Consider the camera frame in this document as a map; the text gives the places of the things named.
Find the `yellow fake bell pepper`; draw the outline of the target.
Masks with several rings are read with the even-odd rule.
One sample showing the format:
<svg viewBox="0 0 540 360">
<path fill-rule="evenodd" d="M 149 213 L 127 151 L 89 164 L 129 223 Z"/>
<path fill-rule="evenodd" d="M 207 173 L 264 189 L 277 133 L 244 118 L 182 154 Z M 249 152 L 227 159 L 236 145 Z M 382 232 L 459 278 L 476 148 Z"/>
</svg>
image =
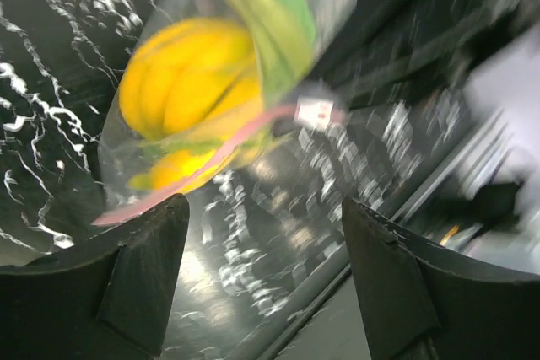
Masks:
<svg viewBox="0 0 540 360">
<path fill-rule="evenodd" d="M 183 132 L 246 105 L 262 109 L 249 31 L 226 19 L 185 19 L 132 54 L 118 89 L 128 126 L 149 140 Z"/>
</svg>

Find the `clear zip top bag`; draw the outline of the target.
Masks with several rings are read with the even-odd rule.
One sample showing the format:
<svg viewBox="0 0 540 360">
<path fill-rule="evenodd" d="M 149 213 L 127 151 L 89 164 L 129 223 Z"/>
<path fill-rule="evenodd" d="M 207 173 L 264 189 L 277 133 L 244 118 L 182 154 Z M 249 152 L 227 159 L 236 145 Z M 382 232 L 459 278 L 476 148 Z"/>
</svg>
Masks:
<svg viewBox="0 0 540 360">
<path fill-rule="evenodd" d="M 121 76 L 100 139 L 106 209 L 125 223 L 300 128 L 348 121 L 311 69 L 356 0 L 161 0 Z"/>
</svg>

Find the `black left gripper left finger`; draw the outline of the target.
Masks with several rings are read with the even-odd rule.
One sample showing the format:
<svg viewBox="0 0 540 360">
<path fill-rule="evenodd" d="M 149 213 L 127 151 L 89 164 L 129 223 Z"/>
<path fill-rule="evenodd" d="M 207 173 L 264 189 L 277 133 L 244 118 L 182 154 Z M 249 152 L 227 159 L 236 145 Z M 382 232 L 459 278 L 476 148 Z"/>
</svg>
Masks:
<svg viewBox="0 0 540 360">
<path fill-rule="evenodd" d="M 156 359 L 189 223 L 175 195 L 26 266 L 1 269 L 3 359 Z"/>
</svg>

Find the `green fake celery stalks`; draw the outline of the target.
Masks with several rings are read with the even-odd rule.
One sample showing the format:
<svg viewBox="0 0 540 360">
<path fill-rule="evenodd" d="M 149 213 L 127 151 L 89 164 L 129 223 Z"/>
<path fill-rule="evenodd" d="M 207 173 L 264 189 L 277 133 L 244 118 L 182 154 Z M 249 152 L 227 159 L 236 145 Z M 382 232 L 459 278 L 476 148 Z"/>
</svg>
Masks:
<svg viewBox="0 0 540 360">
<path fill-rule="evenodd" d="M 307 0 L 225 0 L 250 31 L 264 105 L 276 105 L 314 65 L 316 27 Z"/>
</svg>

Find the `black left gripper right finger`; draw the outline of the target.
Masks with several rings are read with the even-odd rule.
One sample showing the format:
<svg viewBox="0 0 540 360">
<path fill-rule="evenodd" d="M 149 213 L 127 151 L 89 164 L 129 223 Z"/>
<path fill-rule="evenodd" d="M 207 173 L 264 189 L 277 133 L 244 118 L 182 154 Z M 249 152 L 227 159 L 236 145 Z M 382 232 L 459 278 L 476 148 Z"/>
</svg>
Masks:
<svg viewBox="0 0 540 360">
<path fill-rule="evenodd" d="M 448 250 L 344 199 L 374 359 L 537 359 L 539 277 Z"/>
</svg>

